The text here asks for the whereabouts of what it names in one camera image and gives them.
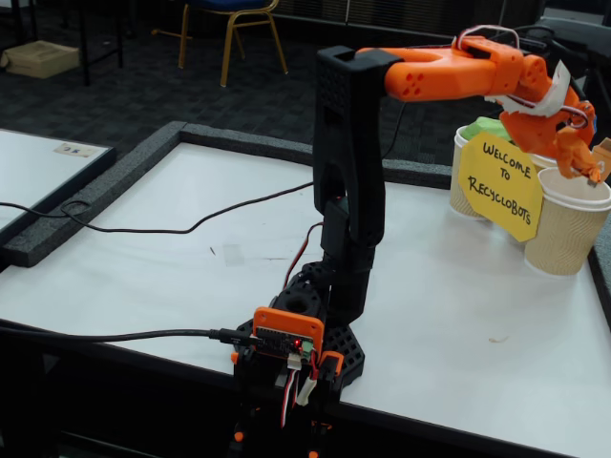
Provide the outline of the orange gripper with motor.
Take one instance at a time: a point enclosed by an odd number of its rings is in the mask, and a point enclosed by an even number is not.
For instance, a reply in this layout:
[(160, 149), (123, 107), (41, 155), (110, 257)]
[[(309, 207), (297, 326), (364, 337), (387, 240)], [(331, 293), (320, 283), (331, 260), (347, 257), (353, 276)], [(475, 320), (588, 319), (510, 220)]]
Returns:
[(589, 101), (569, 93), (559, 111), (551, 116), (528, 113), (535, 103), (514, 96), (504, 97), (502, 106), (501, 123), (524, 153), (555, 159), (563, 177), (575, 176), (573, 165), (595, 164), (590, 144), (596, 112)]

